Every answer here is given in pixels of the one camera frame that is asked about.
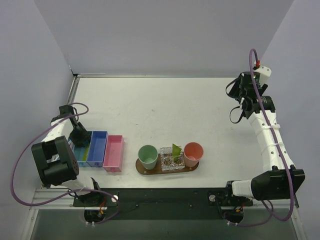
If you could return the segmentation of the green plastic cup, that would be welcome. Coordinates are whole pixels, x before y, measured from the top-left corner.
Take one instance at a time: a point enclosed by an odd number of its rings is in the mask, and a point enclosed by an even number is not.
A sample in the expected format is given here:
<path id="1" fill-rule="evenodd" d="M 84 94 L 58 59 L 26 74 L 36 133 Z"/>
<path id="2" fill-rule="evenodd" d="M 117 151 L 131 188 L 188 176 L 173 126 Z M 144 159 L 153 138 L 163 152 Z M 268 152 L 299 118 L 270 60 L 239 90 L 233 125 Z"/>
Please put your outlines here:
<path id="1" fill-rule="evenodd" d="M 153 145 L 144 145 L 138 151 L 138 159 L 147 170 L 155 168 L 157 158 L 158 150 Z"/>

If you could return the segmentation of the clear crystal toothbrush holder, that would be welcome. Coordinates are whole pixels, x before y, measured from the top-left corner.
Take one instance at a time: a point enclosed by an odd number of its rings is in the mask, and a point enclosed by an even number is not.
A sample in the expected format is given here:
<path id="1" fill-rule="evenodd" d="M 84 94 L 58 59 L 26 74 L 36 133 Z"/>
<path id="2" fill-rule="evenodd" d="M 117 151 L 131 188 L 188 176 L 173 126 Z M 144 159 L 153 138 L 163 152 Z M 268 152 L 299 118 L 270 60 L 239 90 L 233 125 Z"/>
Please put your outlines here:
<path id="1" fill-rule="evenodd" d="M 178 170 L 185 167 L 184 155 L 181 149 L 179 159 L 173 161 L 172 146 L 160 148 L 160 159 L 162 171 Z"/>

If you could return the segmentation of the green toothpaste tube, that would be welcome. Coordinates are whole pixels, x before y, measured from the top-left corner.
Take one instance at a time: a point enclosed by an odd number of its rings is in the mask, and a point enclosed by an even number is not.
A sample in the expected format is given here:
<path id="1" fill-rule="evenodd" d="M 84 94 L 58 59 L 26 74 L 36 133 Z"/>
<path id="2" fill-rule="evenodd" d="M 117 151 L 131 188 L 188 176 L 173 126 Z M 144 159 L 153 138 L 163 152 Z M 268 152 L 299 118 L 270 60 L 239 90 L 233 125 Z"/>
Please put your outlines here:
<path id="1" fill-rule="evenodd" d="M 177 161 L 179 159 L 181 151 L 182 149 L 180 146 L 172 144 L 172 160 L 173 161 Z"/>
<path id="2" fill-rule="evenodd" d="M 87 161 L 87 158 L 88 158 L 89 149 L 90 149 L 90 147 L 87 146 L 87 147 L 85 148 L 85 151 L 84 151 L 84 154 L 83 154 L 82 160 L 85 161 L 85 162 Z"/>

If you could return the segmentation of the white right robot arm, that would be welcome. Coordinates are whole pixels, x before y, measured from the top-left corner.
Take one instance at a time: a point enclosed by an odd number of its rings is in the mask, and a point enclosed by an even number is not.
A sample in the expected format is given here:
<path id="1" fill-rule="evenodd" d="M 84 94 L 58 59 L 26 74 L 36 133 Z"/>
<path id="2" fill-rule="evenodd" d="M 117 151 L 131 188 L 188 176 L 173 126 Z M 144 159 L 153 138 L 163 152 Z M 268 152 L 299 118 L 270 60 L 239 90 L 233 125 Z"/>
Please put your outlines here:
<path id="1" fill-rule="evenodd" d="M 267 84 L 260 84 L 261 74 L 245 71 L 233 80 L 227 96 L 235 99 L 242 110 L 241 117 L 252 126 L 263 161 L 263 173 L 250 180 L 231 184 L 237 197 L 258 201 L 292 198 L 305 180 L 305 173 L 297 169 L 288 155 L 280 134 L 276 108 L 270 96 L 264 96 Z"/>

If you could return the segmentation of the coral plastic cup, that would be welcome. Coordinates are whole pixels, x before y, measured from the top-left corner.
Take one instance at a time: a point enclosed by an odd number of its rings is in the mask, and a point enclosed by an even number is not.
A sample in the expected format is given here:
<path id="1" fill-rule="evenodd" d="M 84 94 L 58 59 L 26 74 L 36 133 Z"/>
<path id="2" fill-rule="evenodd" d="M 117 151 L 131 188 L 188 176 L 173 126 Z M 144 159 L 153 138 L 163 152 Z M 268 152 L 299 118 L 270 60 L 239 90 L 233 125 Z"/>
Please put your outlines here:
<path id="1" fill-rule="evenodd" d="M 190 142 L 183 149 L 184 164 L 187 167 L 194 167 L 204 155 L 203 147 L 197 142 Z"/>

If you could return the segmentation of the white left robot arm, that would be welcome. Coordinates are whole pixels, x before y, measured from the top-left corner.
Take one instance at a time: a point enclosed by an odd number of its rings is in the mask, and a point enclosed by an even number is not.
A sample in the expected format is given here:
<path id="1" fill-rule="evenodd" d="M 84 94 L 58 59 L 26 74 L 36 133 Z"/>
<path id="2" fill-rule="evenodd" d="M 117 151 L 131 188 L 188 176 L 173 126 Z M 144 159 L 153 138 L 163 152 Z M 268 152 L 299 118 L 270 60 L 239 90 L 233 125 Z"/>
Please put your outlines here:
<path id="1" fill-rule="evenodd" d="M 75 197 L 96 206 L 101 203 L 103 194 L 93 178 L 80 173 L 73 152 L 73 148 L 89 146 L 92 134 L 79 122 L 76 114 L 72 105 L 60 106 L 59 115 L 50 122 L 52 128 L 40 143 L 32 145 L 31 152 L 45 186 L 78 190 Z"/>

